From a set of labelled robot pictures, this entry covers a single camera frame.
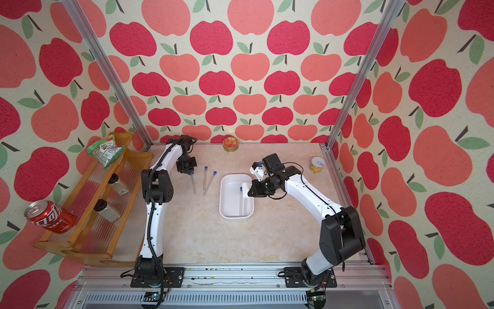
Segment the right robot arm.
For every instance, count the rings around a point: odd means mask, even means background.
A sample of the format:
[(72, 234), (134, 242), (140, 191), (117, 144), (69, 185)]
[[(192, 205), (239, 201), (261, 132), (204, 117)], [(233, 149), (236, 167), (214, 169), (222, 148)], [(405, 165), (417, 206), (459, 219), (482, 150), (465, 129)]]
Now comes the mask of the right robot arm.
[(365, 238), (356, 209), (340, 206), (324, 196), (296, 167), (282, 167), (275, 172), (252, 167), (250, 172), (256, 179), (248, 196), (269, 197), (280, 189), (299, 201), (320, 224), (319, 249), (301, 264), (306, 281), (314, 280), (364, 250)]

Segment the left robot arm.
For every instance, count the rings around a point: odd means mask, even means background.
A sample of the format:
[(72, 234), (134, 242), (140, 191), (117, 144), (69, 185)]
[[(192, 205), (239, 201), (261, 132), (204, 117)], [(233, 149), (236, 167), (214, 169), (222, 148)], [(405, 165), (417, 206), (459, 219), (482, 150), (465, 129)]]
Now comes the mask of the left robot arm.
[(171, 171), (176, 167), (181, 174), (194, 174), (197, 162), (190, 153), (197, 141), (198, 139), (188, 135), (169, 140), (158, 160), (141, 172), (147, 216), (144, 242), (135, 265), (137, 278), (152, 281), (162, 281), (165, 278), (162, 232), (164, 216), (174, 196)]

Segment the white wipe cloth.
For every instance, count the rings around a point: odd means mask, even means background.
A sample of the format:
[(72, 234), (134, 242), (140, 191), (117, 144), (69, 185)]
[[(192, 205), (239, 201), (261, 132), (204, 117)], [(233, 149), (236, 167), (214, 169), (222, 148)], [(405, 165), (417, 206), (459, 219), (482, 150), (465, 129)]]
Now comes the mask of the white wipe cloth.
[(243, 198), (249, 198), (250, 196), (248, 195), (250, 189), (252, 187), (251, 182), (243, 182), (241, 186), (241, 191), (243, 193)]

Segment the white rectangular tray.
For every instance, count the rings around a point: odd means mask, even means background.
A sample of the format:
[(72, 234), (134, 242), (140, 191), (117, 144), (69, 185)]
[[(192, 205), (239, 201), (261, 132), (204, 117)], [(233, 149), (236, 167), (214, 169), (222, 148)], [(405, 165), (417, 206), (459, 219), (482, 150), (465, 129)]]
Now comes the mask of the white rectangular tray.
[(221, 180), (219, 213), (226, 220), (247, 220), (255, 210), (254, 199), (247, 198), (247, 215), (239, 216), (239, 192), (243, 182), (251, 182), (252, 178), (246, 174), (230, 174)]

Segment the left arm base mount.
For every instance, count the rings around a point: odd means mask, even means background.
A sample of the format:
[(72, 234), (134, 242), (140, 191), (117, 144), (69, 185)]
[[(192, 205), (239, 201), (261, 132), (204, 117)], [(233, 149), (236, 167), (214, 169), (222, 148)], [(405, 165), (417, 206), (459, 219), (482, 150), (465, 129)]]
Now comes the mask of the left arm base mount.
[(180, 288), (183, 283), (185, 269), (183, 267), (164, 267), (163, 275), (156, 269), (137, 267), (132, 276), (132, 288)]

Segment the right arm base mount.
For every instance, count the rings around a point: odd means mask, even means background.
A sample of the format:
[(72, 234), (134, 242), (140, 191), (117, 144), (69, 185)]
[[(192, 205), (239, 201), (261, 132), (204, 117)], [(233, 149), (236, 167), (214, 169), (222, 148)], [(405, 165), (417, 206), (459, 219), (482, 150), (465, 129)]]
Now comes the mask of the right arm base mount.
[(333, 269), (321, 274), (313, 274), (307, 266), (285, 267), (278, 273), (287, 288), (336, 288), (337, 281)]

